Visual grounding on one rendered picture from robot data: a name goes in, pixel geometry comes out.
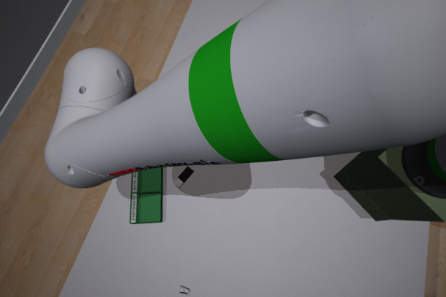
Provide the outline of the green three-compartment bin rack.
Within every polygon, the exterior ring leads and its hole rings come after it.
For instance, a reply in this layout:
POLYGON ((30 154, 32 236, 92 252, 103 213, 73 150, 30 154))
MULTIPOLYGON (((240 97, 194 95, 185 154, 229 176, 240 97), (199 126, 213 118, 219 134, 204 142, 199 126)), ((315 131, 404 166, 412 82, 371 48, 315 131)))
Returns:
POLYGON ((132 173, 130 223, 163 220, 163 167, 132 173))

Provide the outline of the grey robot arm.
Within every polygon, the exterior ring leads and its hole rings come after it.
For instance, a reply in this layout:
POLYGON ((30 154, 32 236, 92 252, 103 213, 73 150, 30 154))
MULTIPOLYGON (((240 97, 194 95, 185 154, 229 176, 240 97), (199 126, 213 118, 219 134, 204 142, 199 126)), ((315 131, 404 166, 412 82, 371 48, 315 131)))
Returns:
POLYGON ((119 55, 81 50, 44 159, 86 189, 400 146, 410 181, 446 199, 446 0, 269 0, 139 93, 119 55))

